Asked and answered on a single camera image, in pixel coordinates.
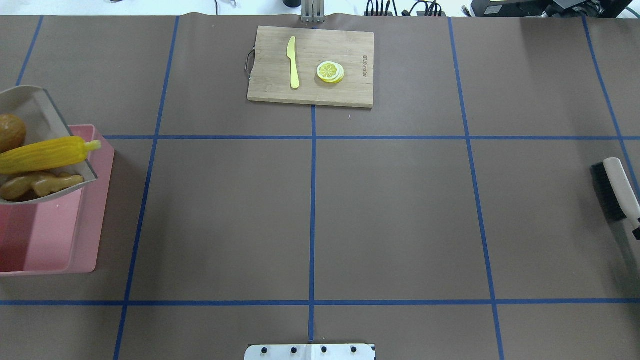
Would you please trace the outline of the yellow toy corn cob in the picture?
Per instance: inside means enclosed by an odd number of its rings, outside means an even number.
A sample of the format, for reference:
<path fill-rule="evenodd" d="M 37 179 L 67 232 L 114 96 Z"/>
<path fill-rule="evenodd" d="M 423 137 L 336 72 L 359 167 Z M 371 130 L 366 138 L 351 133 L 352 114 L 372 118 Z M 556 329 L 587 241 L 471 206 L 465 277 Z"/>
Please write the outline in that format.
<path fill-rule="evenodd" d="M 19 146 L 0 155 L 0 173 L 34 173 L 73 166 L 84 162 L 89 153 L 101 148 L 101 141 L 84 141 L 79 136 L 59 137 Z"/>

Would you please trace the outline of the beige plastic dustpan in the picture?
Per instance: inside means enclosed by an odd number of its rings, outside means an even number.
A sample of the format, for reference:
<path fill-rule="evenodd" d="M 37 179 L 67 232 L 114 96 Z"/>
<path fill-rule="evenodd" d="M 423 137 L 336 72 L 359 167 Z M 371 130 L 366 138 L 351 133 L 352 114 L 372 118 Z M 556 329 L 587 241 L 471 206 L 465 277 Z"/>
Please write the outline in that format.
<path fill-rule="evenodd" d="M 28 85 L 20 85 L 7 89 L 0 94 L 0 109 L 2 114 L 13 114 L 24 121 L 26 125 L 26 138 L 23 146 L 73 136 L 70 127 L 63 119 L 46 89 Z M 61 198 L 74 191 L 78 191 L 89 183 L 98 180 L 98 174 L 96 174 L 96 171 L 90 164 L 89 158 L 90 153 L 87 160 L 83 162 L 51 170 L 39 171 L 40 173 L 52 173 L 56 176 L 61 176 L 62 173 L 80 175 L 85 181 L 42 198 L 37 198 L 34 194 L 28 194 L 28 199 L 25 203 L 38 204 L 52 201 L 53 199 Z M 30 173 L 32 172 L 1 174 L 1 184 L 4 185 L 13 177 L 15 178 Z"/>

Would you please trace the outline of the black bristle hand brush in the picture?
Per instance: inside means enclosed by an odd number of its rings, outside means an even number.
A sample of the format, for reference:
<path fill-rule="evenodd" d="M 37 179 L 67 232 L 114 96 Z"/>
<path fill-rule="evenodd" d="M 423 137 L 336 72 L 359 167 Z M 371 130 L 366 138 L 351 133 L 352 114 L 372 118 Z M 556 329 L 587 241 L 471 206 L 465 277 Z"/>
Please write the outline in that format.
<path fill-rule="evenodd" d="M 640 240 L 640 206 L 621 159 L 605 158 L 590 166 L 595 194 L 611 223 L 627 220 L 631 234 Z"/>

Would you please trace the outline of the tan toy ginger root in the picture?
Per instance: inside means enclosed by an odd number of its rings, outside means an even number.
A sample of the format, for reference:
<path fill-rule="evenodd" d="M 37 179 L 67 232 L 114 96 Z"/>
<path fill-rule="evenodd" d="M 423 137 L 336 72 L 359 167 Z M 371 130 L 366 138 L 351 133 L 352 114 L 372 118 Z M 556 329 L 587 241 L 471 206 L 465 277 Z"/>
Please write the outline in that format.
<path fill-rule="evenodd" d="M 81 175 L 62 173 L 57 176 L 49 172 L 33 172 L 11 178 L 0 189 L 2 200 L 16 202 L 30 193 L 37 198 L 45 198 L 85 182 Z"/>

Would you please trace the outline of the brown toy potato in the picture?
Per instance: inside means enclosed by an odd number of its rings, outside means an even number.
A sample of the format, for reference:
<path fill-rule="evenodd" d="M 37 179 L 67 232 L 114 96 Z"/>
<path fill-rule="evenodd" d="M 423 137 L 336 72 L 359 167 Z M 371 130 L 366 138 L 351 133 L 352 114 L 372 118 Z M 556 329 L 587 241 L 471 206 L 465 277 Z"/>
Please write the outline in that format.
<path fill-rule="evenodd" d="M 0 153 L 6 153 L 23 146 L 26 139 L 25 122 L 10 113 L 0 115 Z"/>

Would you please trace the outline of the pink plastic bin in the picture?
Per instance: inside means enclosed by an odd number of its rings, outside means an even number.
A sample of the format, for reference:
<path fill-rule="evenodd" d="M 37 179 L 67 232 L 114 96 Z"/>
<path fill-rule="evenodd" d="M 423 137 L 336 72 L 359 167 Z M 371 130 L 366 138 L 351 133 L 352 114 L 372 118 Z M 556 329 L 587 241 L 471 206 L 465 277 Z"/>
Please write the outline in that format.
<path fill-rule="evenodd" d="M 98 264 L 115 150 L 93 125 L 73 125 L 85 141 L 101 141 L 89 155 L 97 178 L 86 186 L 43 203 L 1 206 L 2 277 L 80 274 Z"/>

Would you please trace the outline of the yellow plastic knife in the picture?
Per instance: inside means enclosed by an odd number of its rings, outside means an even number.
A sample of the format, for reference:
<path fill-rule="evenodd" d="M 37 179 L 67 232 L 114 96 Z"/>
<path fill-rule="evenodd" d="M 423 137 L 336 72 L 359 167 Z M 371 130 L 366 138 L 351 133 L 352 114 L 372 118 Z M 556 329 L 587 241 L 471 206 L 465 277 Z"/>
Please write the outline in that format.
<path fill-rule="evenodd" d="M 297 68 L 297 37 L 291 36 L 286 46 L 286 57 L 289 59 L 289 84 L 290 88 L 297 90 L 300 87 L 300 79 Z"/>

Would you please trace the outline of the yellow lemon slices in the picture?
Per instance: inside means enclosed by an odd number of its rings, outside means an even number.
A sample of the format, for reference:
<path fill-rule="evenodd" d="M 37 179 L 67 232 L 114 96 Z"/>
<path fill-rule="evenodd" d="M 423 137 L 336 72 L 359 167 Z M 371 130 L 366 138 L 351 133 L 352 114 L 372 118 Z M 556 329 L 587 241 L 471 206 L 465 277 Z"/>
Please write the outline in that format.
<path fill-rule="evenodd" d="M 345 69 L 339 63 L 323 61 L 317 66 L 316 76 L 326 84 L 338 84 L 345 77 Z"/>

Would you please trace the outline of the wooden cutting board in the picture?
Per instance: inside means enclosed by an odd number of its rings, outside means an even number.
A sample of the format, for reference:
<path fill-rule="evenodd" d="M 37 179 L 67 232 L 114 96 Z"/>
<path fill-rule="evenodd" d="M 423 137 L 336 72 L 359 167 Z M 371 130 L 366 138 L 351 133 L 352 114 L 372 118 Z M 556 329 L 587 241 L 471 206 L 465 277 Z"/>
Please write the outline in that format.
<path fill-rule="evenodd" d="M 299 88 L 290 87 L 288 41 L 295 36 Z M 319 64 L 343 66 L 339 83 L 326 83 L 317 75 Z M 374 105 L 375 35 L 354 30 L 325 30 L 261 25 L 254 42 L 254 63 L 247 99 L 270 103 L 353 107 Z"/>

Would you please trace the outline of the metal mounting plate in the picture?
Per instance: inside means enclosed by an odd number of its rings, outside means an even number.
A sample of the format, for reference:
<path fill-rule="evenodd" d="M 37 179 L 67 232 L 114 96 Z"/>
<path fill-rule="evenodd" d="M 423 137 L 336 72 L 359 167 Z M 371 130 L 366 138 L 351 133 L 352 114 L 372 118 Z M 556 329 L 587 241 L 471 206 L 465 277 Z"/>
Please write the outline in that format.
<path fill-rule="evenodd" d="M 245 360 L 375 360 L 374 345 L 366 343 L 254 344 Z"/>

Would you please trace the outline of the aluminium frame post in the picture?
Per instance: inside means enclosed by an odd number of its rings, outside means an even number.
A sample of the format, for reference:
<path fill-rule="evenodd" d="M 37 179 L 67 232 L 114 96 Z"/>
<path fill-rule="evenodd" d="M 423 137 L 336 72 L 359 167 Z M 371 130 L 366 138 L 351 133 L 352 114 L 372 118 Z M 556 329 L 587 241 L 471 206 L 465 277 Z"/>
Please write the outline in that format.
<path fill-rule="evenodd" d="M 324 23 L 325 1 L 324 0 L 302 0 L 301 1 L 301 22 L 302 23 Z"/>

